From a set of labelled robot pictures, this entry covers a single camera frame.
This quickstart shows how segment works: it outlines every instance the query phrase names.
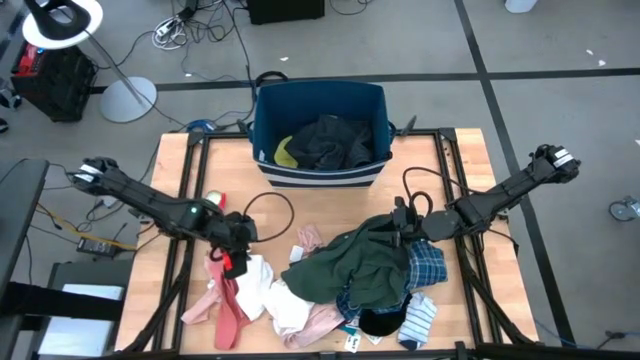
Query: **blue laundry basket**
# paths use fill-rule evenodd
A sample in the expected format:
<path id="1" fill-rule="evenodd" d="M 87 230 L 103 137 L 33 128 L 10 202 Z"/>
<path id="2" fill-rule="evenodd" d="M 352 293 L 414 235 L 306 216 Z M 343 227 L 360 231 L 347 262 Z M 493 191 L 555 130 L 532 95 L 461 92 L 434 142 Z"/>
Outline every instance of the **blue laundry basket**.
<path id="1" fill-rule="evenodd" d="M 373 162 L 337 171 L 293 169 L 274 161 L 278 144 L 320 115 L 336 115 L 345 121 L 370 121 Z M 300 81 L 260 88 L 255 122 L 249 130 L 253 158 L 274 187 L 367 187 L 391 159 L 395 127 L 389 122 L 381 86 L 350 81 Z"/>

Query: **plaid shirt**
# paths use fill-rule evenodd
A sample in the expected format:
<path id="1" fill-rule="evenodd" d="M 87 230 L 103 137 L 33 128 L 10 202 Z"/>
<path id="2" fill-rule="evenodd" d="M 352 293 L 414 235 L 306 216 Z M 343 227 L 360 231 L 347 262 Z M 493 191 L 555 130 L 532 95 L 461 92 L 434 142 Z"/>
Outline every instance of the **plaid shirt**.
<path id="1" fill-rule="evenodd" d="M 388 308 L 374 309 L 376 314 L 400 311 L 402 300 L 415 288 L 447 281 L 447 265 L 442 250 L 432 246 L 428 241 L 414 241 L 409 245 L 409 274 L 405 284 L 405 292 L 398 305 Z M 362 309 L 349 304 L 349 285 L 336 298 L 336 305 L 345 320 L 350 321 L 360 315 Z"/>

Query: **gray floor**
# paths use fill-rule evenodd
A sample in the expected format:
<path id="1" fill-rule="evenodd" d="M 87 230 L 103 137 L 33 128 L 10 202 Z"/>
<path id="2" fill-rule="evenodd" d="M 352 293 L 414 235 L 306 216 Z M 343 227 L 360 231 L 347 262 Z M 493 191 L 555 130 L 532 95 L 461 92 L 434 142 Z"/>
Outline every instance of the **gray floor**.
<path id="1" fill-rule="evenodd" d="M 18 7 L 18 1 L 8 12 Z M 143 31 L 170 16 L 169 1 L 101 1 L 105 20 L 96 33 L 116 60 L 129 51 Z M 355 1 L 335 0 L 345 11 Z M 640 66 L 637 19 L 640 2 L 630 0 L 540 0 L 522 15 L 505 11 L 501 0 L 466 0 L 487 69 L 491 72 L 596 69 Z M 5 14 L 0 8 L 0 34 Z M 222 24 L 229 26 L 228 17 Z M 315 21 L 252 26 L 244 13 L 238 26 L 251 58 L 252 71 L 284 71 L 292 77 L 475 72 L 458 13 L 452 0 L 376 0 L 358 16 L 340 16 L 327 7 Z M 16 44 L 0 61 L 7 77 Z M 87 53 L 92 49 L 83 46 Z M 245 77 L 244 58 L 236 36 L 218 44 L 191 47 L 187 67 L 214 78 Z M 140 41 L 122 70 L 155 83 L 202 81 L 186 77 L 180 68 L 185 49 L 163 52 Z M 599 67 L 599 60 L 606 65 Z M 98 85 L 114 81 L 102 71 Z M 585 79 L 494 81 L 504 120 L 521 165 L 541 143 L 565 145 L 583 160 L 581 175 L 569 185 L 546 186 L 531 196 L 576 341 L 595 346 L 604 330 L 640 331 L 637 298 L 640 283 L 633 265 L 640 253 L 636 234 L 640 222 L 617 223 L 607 206 L 624 195 L 638 194 L 634 174 L 640 160 L 638 119 L 640 79 L 637 76 Z M 421 127 L 480 127 L 483 129 L 498 179 L 508 176 L 499 138 L 479 82 L 386 82 L 391 119 L 404 125 L 414 114 Z M 141 175 L 158 136 L 179 127 L 157 113 L 115 125 L 99 112 L 100 95 L 92 96 L 84 119 L 77 124 L 53 124 L 30 104 L 18 112 L 0 109 L 11 130 L 0 135 L 0 153 L 11 157 L 43 157 L 69 169 L 83 157 L 104 155 L 119 161 L 132 176 Z M 228 110 L 247 110 L 247 89 L 161 92 L 157 106 L 180 121 L 215 118 Z M 60 169 L 52 168 L 46 186 L 64 186 Z M 93 199 L 73 189 L 47 191 L 41 202 L 80 222 Z M 125 212 L 98 223 L 94 233 L 113 236 L 129 222 L 120 239 L 133 243 L 136 226 Z M 34 223 L 51 229 L 46 218 Z M 519 210 L 511 216 L 511 231 L 522 245 L 519 256 L 527 293 L 536 319 L 555 331 L 542 281 Z M 89 260 L 35 230 L 33 277 L 45 284 L 54 262 Z M 23 249 L 14 279 L 26 281 L 28 259 Z M 558 341 L 539 328 L 541 338 Z M 15 358 L 23 359 L 28 334 L 21 336 Z M 607 349 L 640 351 L 640 338 L 614 341 Z"/>

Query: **wooden tabletop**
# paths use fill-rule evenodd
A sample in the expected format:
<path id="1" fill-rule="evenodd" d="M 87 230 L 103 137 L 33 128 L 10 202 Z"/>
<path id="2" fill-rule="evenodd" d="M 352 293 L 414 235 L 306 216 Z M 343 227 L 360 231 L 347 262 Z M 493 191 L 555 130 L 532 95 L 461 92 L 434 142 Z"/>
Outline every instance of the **wooden tabletop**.
<path id="1" fill-rule="evenodd" d="M 478 190 L 486 190 L 495 184 L 489 155 L 480 129 L 457 129 L 458 144 L 464 163 L 468 185 Z M 151 185 L 169 195 L 176 196 L 186 151 L 187 135 L 165 134 L 158 150 Z M 410 136 L 396 138 L 393 145 L 393 159 L 387 163 L 374 184 L 367 189 L 321 189 L 321 190 L 278 190 L 286 195 L 295 208 L 295 220 L 289 231 L 281 237 L 252 247 L 252 253 L 262 254 L 279 274 L 289 266 L 291 247 L 297 244 L 296 229 L 315 224 L 323 241 L 329 243 L 334 236 L 358 227 L 363 220 L 377 214 L 389 213 L 393 209 L 395 196 L 404 195 L 401 175 L 410 166 L 429 167 L 439 170 L 435 143 L 432 136 Z M 257 194 L 273 191 L 266 178 L 259 171 L 251 156 L 251 144 L 246 139 L 213 140 L 210 143 L 204 194 L 219 190 L 227 194 L 227 211 L 242 211 Z M 199 160 L 196 149 L 193 160 L 190 194 L 193 194 L 195 174 Z M 455 174 L 450 162 L 450 172 Z M 434 200 L 434 209 L 442 209 L 445 204 L 442 180 L 424 172 L 412 172 L 408 176 L 411 191 L 426 191 Z M 418 200 L 418 208 L 426 209 L 426 203 Z M 255 220 L 259 236 L 264 238 L 279 232 L 289 221 L 290 211 L 284 201 L 276 197 L 265 197 L 254 203 L 249 215 Z M 504 222 L 496 221 L 493 229 L 507 233 Z M 151 237 L 149 231 L 141 237 L 142 245 Z M 511 320 L 529 338 L 537 339 L 536 329 L 525 293 L 511 242 L 499 235 L 486 233 L 484 256 L 496 301 Z M 469 318 L 462 288 L 462 278 L 458 266 L 453 241 L 434 244 L 444 251 L 449 280 L 423 289 L 438 307 L 438 314 L 429 334 L 429 342 L 424 349 L 452 349 L 454 342 L 464 341 L 473 347 Z M 116 349 L 124 348 L 146 324 L 159 301 L 164 266 L 169 241 L 158 238 L 137 254 L 127 297 L 120 322 Z M 196 242 L 196 255 L 189 284 L 187 308 L 193 305 L 206 291 L 208 276 L 203 269 L 203 258 L 208 244 Z M 178 272 L 181 259 L 176 264 Z M 486 341 L 491 341 L 486 311 L 482 301 L 479 315 Z M 183 354 L 222 353 L 213 346 L 218 308 L 210 312 L 210 320 L 197 325 L 185 326 L 182 347 Z M 175 318 L 175 304 L 167 315 L 165 345 L 169 345 Z M 344 351 L 347 334 L 334 330 L 316 343 L 295 352 Z M 363 340 L 359 351 L 406 351 L 396 343 L 391 335 L 373 345 Z M 269 314 L 265 311 L 260 318 L 242 329 L 238 346 L 231 353 L 283 353 L 285 348 L 275 334 Z"/>

